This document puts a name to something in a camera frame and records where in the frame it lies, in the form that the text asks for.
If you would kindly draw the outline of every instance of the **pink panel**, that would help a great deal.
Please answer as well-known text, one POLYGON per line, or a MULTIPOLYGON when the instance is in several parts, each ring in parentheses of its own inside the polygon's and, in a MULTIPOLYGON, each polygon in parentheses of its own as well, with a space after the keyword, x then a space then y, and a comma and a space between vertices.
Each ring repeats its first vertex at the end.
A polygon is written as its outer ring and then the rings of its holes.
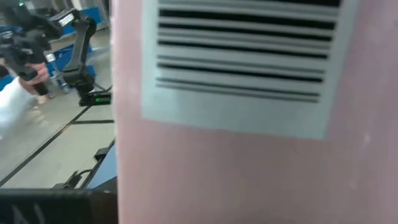
POLYGON ((397 223, 398 2, 361 2, 321 142, 142 119, 142 2, 114 1, 121 223, 397 223))

